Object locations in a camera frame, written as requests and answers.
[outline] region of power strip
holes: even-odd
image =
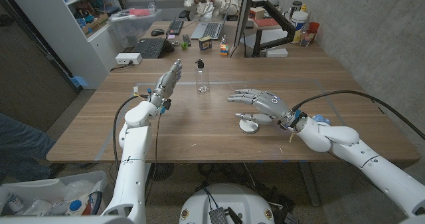
[[[141,55],[140,53],[120,53],[115,57],[117,64],[128,64],[130,61],[133,61],[133,64],[140,64]]]

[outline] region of computer mouse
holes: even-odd
[[[163,29],[154,29],[151,32],[151,36],[163,35],[165,32]]]

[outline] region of robot finger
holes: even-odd
[[[245,97],[245,98],[252,98],[255,99],[255,95],[253,94],[232,94],[230,95],[231,98],[236,98],[236,97]]]
[[[265,115],[265,114],[251,115],[251,114],[236,113],[234,114],[234,116],[242,120],[253,121],[257,124],[269,124],[273,121],[268,115]]]
[[[254,100],[252,98],[230,97],[230,98],[227,98],[227,102],[241,102],[244,104],[252,104],[254,103]]]
[[[252,88],[250,88],[250,89],[242,89],[242,90],[235,90],[234,92],[236,94],[254,94],[254,95],[261,93],[261,91],[256,90],[256,89],[252,89]]]

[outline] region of jeans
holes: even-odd
[[[35,158],[45,160],[55,143],[43,131],[0,114],[0,175],[19,181],[48,178],[50,168]]]

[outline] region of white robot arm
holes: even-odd
[[[356,130],[332,127],[323,118],[314,120],[300,111],[293,112],[286,103],[268,91],[235,90],[227,100],[252,104],[262,114],[235,114],[237,118],[259,124],[278,124],[297,134],[316,152],[332,151],[337,157],[359,168],[385,195],[395,202],[408,218],[425,211],[425,186],[380,156],[366,145]]]
[[[181,77],[181,69],[177,60],[159,78],[149,98],[126,113],[126,122],[119,134],[123,154],[114,196],[102,215],[119,215],[134,223],[146,223],[144,177],[146,153],[152,143],[150,120],[169,108],[168,98]]]

